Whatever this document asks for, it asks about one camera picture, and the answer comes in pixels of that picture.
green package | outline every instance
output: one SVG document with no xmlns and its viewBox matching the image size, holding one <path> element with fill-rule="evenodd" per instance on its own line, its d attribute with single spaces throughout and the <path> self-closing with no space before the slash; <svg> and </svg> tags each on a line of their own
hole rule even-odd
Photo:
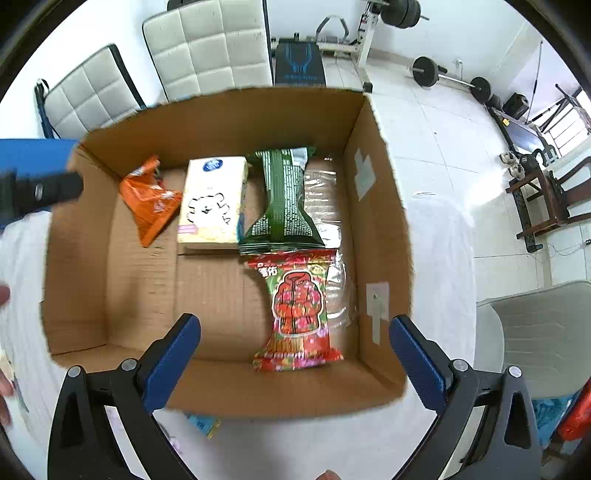
<svg viewBox="0 0 591 480">
<path fill-rule="evenodd" d="M 304 211 L 304 169 L 314 148 L 266 150 L 247 155 L 265 173 L 267 211 L 238 243 L 241 255 L 323 248 L 314 222 Z"/>
</svg>

orange package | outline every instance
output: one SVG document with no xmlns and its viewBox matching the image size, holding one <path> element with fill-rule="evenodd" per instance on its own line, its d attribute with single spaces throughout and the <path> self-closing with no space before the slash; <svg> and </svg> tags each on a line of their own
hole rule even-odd
<svg viewBox="0 0 591 480">
<path fill-rule="evenodd" d="M 182 192 L 166 190 L 158 178 L 160 160 L 152 155 L 119 184 L 124 202 L 134 213 L 139 242 L 148 247 L 181 205 Z"/>
</svg>

white tablecloth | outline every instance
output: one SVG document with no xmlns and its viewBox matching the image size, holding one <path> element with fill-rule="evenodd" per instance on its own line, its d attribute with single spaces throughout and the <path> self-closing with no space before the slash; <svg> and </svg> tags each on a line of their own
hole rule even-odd
<svg viewBox="0 0 591 480">
<path fill-rule="evenodd" d="M 470 221 L 430 194 L 406 204 L 413 246 L 412 320 L 450 358 L 474 359 L 476 291 Z M 28 413 L 9 399 L 17 455 L 38 479 L 46 478 L 53 410 L 65 374 L 52 363 L 43 335 L 40 301 L 51 215 L 36 213 L 9 225 L 0 238 L 0 280 L 12 290 L 0 309 L 0 343 L 14 369 Z M 392 478 L 434 419 L 413 387 L 398 401 L 371 411 L 294 421 L 222 420 L 206 439 L 180 412 L 156 418 L 180 444 L 181 457 L 202 480 L 313 480 L 330 468 L 343 480 Z M 147 478 L 125 433 L 113 428 L 133 473 Z"/>
</svg>

brown wooden armchair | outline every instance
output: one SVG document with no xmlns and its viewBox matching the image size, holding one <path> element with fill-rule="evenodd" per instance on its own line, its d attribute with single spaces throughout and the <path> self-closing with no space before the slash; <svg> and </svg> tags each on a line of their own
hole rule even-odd
<svg viewBox="0 0 591 480">
<path fill-rule="evenodd" d="M 568 209 L 569 206 L 576 203 L 591 200 L 591 179 L 587 179 L 583 183 L 568 190 L 562 188 L 562 184 L 565 181 L 572 178 L 581 168 L 589 164 L 591 164 L 591 157 L 582 160 L 577 166 L 570 170 L 570 172 L 559 179 L 554 178 L 554 174 L 551 171 L 536 168 L 527 174 L 523 180 L 512 181 L 509 184 L 509 188 L 506 189 L 506 192 L 513 193 L 523 228 L 523 231 L 517 234 L 517 238 L 526 238 L 526 244 L 528 244 L 527 237 L 529 236 L 541 235 L 564 225 L 570 225 L 571 223 L 591 219 L 591 212 L 570 216 Z M 536 179 L 540 182 L 539 187 L 532 183 L 532 181 Z M 525 206 L 525 202 L 523 202 L 523 196 L 520 191 L 520 188 L 526 184 L 529 184 L 537 190 L 536 193 L 527 198 L 527 201 L 531 202 L 532 200 L 543 196 L 546 208 L 548 209 L 548 220 L 538 223 L 537 225 L 531 225 L 527 207 Z"/>
</svg>

human hand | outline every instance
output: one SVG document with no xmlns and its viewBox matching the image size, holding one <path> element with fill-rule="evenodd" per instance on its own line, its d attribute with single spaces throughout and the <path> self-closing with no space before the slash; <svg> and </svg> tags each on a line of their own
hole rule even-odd
<svg viewBox="0 0 591 480">
<path fill-rule="evenodd" d="M 10 298 L 10 288 L 6 285 L 0 285 L 0 306 L 4 305 Z M 10 425 L 10 413 L 4 397 L 11 397 L 14 395 L 14 388 L 8 381 L 4 373 L 0 370 L 0 423 L 7 426 Z"/>
<path fill-rule="evenodd" d="M 316 480 L 340 480 L 340 477 L 332 470 L 327 470 L 320 475 Z"/>
</svg>

